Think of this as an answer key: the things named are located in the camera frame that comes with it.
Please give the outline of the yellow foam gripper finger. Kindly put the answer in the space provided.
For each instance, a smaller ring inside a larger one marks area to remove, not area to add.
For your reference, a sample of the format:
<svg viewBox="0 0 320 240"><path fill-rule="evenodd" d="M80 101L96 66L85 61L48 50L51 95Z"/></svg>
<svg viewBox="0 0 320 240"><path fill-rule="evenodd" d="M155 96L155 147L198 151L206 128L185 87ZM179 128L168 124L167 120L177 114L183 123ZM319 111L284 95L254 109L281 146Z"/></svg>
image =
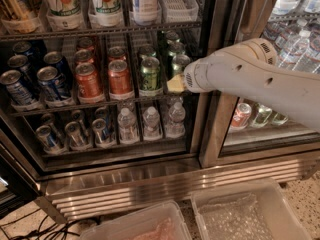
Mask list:
<svg viewBox="0 0 320 240"><path fill-rule="evenodd" d="M167 82L169 92L181 93L185 90L184 76L182 74L175 75Z"/></svg>

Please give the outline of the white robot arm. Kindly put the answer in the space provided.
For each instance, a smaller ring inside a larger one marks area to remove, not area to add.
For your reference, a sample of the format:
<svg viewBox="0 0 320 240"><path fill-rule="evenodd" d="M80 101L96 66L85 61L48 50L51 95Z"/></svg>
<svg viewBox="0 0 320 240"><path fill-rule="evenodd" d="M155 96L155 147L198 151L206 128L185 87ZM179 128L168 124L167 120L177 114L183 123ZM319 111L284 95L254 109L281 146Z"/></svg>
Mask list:
<svg viewBox="0 0 320 240"><path fill-rule="evenodd" d="M168 90L213 90L259 102L320 132L320 76L275 66L276 51L262 38L250 39L200 58L167 82Z"/></svg>

